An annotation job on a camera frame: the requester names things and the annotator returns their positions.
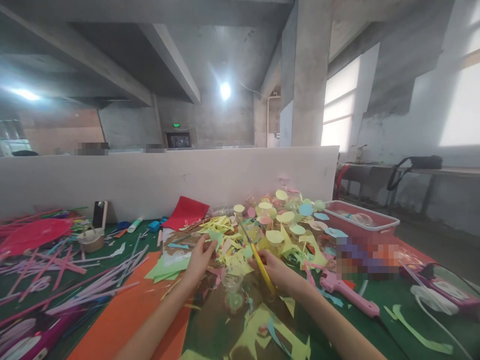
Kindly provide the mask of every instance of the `glue gun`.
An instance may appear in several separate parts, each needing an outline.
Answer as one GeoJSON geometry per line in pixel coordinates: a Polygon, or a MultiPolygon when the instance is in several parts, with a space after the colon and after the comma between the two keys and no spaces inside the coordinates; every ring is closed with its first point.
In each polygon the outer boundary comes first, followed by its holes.
{"type": "Polygon", "coordinates": [[[334,291],[339,292],[344,297],[352,302],[357,308],[359,308],[365,315],[374,318],[380,316],[380,309],[376,303],[365,300],[358,295],[355,291],[348,287],[342,280],[337,279],[337,275],[331,271],[323,271],[322,278],[320,279],[320,285],[330,294],[334,291]]]}

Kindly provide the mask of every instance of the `pink plastic basket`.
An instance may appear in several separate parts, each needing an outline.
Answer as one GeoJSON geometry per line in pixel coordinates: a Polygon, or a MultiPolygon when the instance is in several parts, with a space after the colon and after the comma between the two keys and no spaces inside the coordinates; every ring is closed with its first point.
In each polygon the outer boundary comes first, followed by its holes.
{"type": "Polygon", "coordinates": [[[377,244],[387,242],[388,238],[393,236],[397,225],[400,224],[400,220],[395,217],[383,215],[379,212],[367,210],[363,207],[338,200],[327,201],[324,212],[330,217],[330,220],[326,221],[329,227],[342,230],[349,237],[374,240],[374,243],[377,244]],[[342,214],[368,215],[373,220],[373,225],[366,226],[342,214]]]}

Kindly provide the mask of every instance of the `yellow scissors handle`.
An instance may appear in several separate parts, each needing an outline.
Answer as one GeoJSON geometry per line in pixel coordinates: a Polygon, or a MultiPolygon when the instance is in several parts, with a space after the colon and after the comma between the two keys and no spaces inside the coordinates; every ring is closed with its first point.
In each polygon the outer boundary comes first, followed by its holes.
{"type": "Polygon", "coordinates": [[[250,243],[250,246],[251,246],[251,251],[253,253],[253,256],[255,257],[256,263],[258,265],[258,268],[260,269],[261,275],[263,276],[263,279],[266,282],[266,285],[270,289],[271,293],[275,294],[275,286],[272,283],[272,280],[270,280],[270,277],[267,274],[267,270],[265,270],[264,263],[262,262],[262,259],[260,258],[260,255],[257,252],[257,249],[255,248],[255,246],[252,243],[250,243]]]}

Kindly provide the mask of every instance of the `fluorescent light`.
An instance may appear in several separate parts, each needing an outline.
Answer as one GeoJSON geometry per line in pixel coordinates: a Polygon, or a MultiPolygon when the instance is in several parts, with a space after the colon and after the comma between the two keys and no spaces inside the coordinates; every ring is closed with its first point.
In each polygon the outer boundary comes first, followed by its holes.
{"type": "Polygon", "coordinates": [[[40,96],[35,95],[33,92],[27,89],[11,89],[10,91],[30,101],[40,100],[40,96]]]}
{"type": "Polygon", "coordinates": [[[224,82],[220,86],[220,95],[223,100],[227,100],[230,97],[230,94],[232,93],[232,89],[230,89],[230,85],[228,82],[224,82]]]}

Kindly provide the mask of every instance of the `white partition board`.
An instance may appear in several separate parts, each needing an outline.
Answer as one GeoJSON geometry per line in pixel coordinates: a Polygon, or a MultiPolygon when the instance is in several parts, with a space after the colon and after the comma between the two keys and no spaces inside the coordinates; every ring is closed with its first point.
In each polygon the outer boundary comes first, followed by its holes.
{"type": "Polygon", "coordinates": [[[170,216],[180,196],[211,207],[277,190],[280,178],[305,198],[329,201],[338,146],[33,156],[0,159],[0,219],[108,200],[109,221],[170,216]]]}

